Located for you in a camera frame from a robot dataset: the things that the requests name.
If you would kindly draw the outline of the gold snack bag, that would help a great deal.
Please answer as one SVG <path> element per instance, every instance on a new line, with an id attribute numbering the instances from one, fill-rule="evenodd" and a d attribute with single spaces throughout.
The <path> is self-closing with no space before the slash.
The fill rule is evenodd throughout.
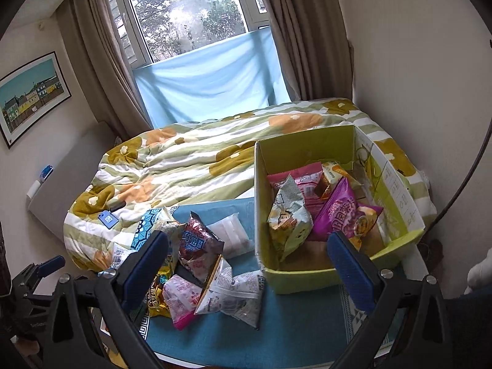
<path id="1" fill-rule="evenodd" d="M 146 294 L 146 302 L 149 316 L 165 316 L 170 318 L 170 310 L 164 300 L 164 285 L 172 277 L 172 264 L 165 260 L 153 278 L 152 284 Z"/>

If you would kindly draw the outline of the pink white snack bag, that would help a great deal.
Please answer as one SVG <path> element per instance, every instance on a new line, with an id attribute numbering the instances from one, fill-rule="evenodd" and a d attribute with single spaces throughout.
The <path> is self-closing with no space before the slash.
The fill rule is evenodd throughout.
<path id="1" fill-rule="evenodd" d="M 163 289 L 164 302 L 169 308 L 173 326 L 184 330 L 194 319 L 203 289 L 174 274 Z"/>

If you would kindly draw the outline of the dark red chocolate snack bag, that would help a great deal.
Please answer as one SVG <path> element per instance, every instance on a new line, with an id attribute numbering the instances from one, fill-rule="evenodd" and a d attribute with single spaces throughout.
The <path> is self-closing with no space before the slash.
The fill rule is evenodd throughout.
<path id="1" fill-rule="evenodd" d="M 224 241 L 202 222 L 198 214 L 190 212 L 178 248 L 181 264 L 204 283 L 223 250 Z"/>

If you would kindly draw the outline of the purple snack bag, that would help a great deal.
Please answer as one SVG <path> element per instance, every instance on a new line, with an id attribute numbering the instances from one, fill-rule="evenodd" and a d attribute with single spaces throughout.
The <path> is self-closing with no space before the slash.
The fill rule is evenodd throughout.
<path id="1" fill-rule="evenodd" d="M 358 203 L 349 181 L 343 178 L 314 219 L 307 240 L 326 242 L 330 234 L 341 232 L 359 251 L 363 238 L 375 226 L 382 212 L 382 207 Z"/>

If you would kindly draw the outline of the grey Oishi snack bag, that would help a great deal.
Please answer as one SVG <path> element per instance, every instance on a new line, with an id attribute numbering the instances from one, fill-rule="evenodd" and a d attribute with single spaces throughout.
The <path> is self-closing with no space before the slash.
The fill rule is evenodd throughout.
<path id="1" fill-rule="evenodd" d="M 281 183 L 268 214 L 268 232 L 279 262 L 296 251 L 313 229 L 304 196 L 291 175 Z"/>

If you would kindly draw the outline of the clear white packet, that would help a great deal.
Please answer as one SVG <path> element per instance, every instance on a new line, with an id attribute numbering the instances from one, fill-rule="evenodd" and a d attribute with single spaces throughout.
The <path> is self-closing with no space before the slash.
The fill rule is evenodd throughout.
<path id="1" fill-rule="evenodd" d="M 208 229 L 224 243 L 222 255 L 225 259 L 242 256 L 254 249 L 237 212 L 208 225 Z"/>

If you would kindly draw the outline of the white grey snack bag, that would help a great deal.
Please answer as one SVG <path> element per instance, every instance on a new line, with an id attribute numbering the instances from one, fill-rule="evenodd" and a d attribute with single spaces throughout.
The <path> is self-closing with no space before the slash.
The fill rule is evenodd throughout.
<path id="1" fill-rule="evenodd" d="M 256 270 L 233 276 L 233 268 L 220 256 L 206 282 L 195 315 L 221 312 L 259 329 L 265 277 Z"/>

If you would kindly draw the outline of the light blue small packet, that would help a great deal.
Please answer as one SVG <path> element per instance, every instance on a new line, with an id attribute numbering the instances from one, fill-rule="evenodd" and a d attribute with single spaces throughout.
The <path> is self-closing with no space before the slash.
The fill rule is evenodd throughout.
<path id="1" fill-rule="evenodd" d="M 135 250 L 125 248 L 117 243 L 113 245 L 112 262 L 110 267 L 117 270 L 121 267 L 124 261 L 131 255 L 135 253 Z"/>

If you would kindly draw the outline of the blue cream snack bag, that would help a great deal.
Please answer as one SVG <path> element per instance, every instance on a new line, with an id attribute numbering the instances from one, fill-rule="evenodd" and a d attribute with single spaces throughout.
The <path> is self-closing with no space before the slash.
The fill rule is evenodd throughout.
<path id="1" fill-rule="evenodd" d="M 185 229 L 185 224 L 175 220 L 167 208 L 161 208 L 157 219 L 153 224 L 153 231 L 161 231 L 167 235 L 169 240 L 169 255 L 173 259 L 173 264 L 178 262 L 178 249 Z"/>

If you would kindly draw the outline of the orange snack bag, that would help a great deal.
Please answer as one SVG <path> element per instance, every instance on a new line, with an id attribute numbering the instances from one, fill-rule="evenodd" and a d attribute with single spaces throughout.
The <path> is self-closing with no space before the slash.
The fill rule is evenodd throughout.
<path id="1" fill-rule="evenodd" d="M 349 181 L 351 188 L 361 187 L 360 182 L 352 177 L 337 162 L 323 163 L 319 182 L 314 188 L 315 195 L 321 200 L 327 200 L 343 178 Z"/>

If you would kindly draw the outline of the blue tag card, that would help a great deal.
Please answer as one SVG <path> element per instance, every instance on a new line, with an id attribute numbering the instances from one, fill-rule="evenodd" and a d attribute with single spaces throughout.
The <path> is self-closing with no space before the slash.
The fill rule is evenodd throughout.
<path id="1" fill-rule="evenodd" d="M 105 226 L 105 228 L 112 229 L 118 223 L 118 218 L 113 215 L 112 212 L 104 210 L 97 215 L 98 220 Z"/>

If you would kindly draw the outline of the black remote on bed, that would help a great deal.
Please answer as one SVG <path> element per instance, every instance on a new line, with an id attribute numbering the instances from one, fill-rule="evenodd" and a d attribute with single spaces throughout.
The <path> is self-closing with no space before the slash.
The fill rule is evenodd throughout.
<path id="1" fill-rule="evenodd" d="M 119 209 L 122 209 L 126 206 L 126 202 L 125 201 L 121 201 L 121 202 L 118 202 L 118 203 L 115 203 L 113 204 L 110 208 L 109 208 L 109 211 L 110 212 L 116 212 L 118 211 Z"/>

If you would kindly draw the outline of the grey headboard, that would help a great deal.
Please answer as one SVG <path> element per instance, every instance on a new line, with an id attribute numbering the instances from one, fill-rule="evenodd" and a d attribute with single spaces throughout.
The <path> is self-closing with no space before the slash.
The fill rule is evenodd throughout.
<path id="1" fill-rule="evenodd" d="M 115 133 L 105 122 L 90 128 L 54 167 L 28 203 L 27 210 L 60 241 L 69 208 L 92 181 L 115 139 Z"/>

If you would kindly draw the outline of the blue white item on headboard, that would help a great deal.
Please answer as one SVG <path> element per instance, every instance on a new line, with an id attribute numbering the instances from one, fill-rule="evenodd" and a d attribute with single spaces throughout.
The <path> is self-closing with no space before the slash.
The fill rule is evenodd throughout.
<path id="1" fill-rule="evenodd" d="M 38 178 L 39 182 L 43 184 L 48 179 L 48 177 L 53 173 L 53 171 L 54 171 L 54 167 L 52 165 L 47 165 L 46 167 L 44 167 L 39 174 L 39 178 Z"/>

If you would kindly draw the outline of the green cardboard box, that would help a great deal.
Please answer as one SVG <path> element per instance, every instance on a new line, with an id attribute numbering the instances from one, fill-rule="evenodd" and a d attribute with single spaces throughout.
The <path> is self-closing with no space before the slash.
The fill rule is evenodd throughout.
<path id="1" fill-rule="evenodd" d="M 257 142 L 254 174 L 255 253 L 276 294 L 338 282 L 327 253 L 333 232 L 378 266 L 424 232 L 403 176 L 354 125 Z"/>

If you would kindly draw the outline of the floral duvet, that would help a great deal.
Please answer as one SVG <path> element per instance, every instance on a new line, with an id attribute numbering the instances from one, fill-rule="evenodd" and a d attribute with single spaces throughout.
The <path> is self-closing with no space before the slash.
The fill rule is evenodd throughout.
<path id="1" fill-rule="evenodd" d="M 63 224 L 68 255 L 82 270 L 112 262 L 115 243 L 129 248 L 138 222 L 151 208 L 233 199 L 253 190 L 253 146 L 262 139 L 352 123 L 388 154 L 409 186 L 425 224 L 437 215 L 430 186 L 389 134 L 349 99 L 291 102 L 221 120 L 157 128 L 107 151 Z M 117 225 L 97 215 L 118 202 Z"/>

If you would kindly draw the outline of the framed town picture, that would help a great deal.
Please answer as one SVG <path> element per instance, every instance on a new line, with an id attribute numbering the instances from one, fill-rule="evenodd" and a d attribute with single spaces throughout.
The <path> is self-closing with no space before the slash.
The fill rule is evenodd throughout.
<path id="1" fill-rule="evenodd" d="M 72 94 L 55 52 L 1 78 L 1 135 L 11 148 L 41 118 Z"/>

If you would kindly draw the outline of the light blue hanging cloth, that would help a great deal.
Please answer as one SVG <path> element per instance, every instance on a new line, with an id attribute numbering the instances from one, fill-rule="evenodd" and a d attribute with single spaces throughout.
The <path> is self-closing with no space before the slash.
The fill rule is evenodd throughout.
<path id="1" fill-rule="evenodd" d="M 133 75 L 154 128 L 290 101 L 268 27 L 137 68 Z"/>

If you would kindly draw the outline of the left brown curtain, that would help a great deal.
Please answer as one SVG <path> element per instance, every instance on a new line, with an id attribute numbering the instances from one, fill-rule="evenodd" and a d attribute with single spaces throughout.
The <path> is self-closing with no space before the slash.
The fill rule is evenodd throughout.
<path id="1" fill-rule="evenodd" d="M 108 0 L 64 0 L 56 10 L 62 41 L 94 117 L 127 140 L 152 126 Z"/>

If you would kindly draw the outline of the brown curtain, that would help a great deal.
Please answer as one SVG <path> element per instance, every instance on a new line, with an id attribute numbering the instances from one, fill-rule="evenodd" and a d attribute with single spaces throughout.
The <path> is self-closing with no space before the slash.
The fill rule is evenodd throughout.
<path id="1" fill-rule="evenodd" d="M 108 0 L 64 0 L 56 10 L 62 41 L 94 117 L 127 140 L 152 126 Z"/>
<path id="2" fill-rule="evenodd" d="M 353 64 L 339 0 L 263 0 L 293 101 L 353 97 Z"/>

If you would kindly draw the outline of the window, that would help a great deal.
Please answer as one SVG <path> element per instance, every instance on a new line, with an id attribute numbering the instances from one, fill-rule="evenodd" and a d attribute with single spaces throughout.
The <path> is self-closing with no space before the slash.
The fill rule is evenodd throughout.
<path id="1" fill-rule="evenodd" d="M 268 26 L 263 0 L 109 0 L 131 68 Z"/>

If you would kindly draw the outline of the right brown curtain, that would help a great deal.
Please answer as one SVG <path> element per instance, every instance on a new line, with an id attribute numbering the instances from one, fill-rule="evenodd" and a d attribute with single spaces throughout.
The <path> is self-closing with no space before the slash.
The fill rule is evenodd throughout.
<path id="1" fill-rule="evenodd" d="M 263 0 L 293 101 L 353 97 L 353 64 L 339 0 Z"/>

